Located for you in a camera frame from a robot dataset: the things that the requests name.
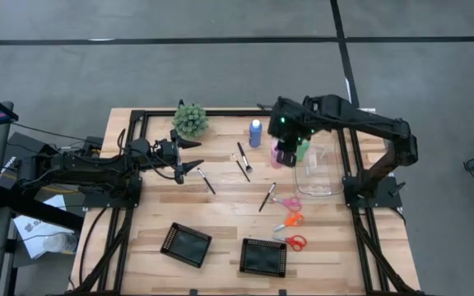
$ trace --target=scissors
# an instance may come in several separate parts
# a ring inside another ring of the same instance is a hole
[[[294,249],[294,251],[296,252],[303,250],[303,247],[306,246],[306,238],[300,235],[294,235],[291,238],[274,235],[273,239],[288,243],[289,245],[292,246],[292,249]]]
[[[273,232],[277,232],[281,229],[284,229],[288,226],[301,226],[303,224],[304,217],[299,212],[290,212],[286,217],[285,223],[279,224],[276,228],[273,229]]]
[[[286,199],[282,199],[282,200],[278,200],[275,197],[273,197],[272,201],[276,202],[276,203],[279,203],[279,204],[282,204],[288,210],[291,210],[293,212],[298,212],[303,207],[303,205],[301,205],[301,201],[298,197],[286,198]]]

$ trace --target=green bottle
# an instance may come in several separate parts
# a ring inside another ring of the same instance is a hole
[[[297,161],[303,161],[304,159],[304,153],[309,149],[310,147],[310,142],[303,140],[303,143],[301,145],[297,146]]]

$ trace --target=green succulent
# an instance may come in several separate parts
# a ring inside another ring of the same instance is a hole
[[[206,111],[198,104],[180,105],[174,113],[173,125],[180,136],[201,136],[207,130]]]

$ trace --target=black plastic tray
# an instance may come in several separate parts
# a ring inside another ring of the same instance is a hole
[[[190,266],[201,268],[210,243],[211,236],[174,222],[160,252]]]
[[[284,278],[286,244],[244,238],[239,271]]]

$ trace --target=blue bottle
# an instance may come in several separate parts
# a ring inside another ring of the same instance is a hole
[[[261,132],[263,131],[263,125],[258,119],[254,119],[250,123],[250,146],[253,148],[259,147],[261,145]]]

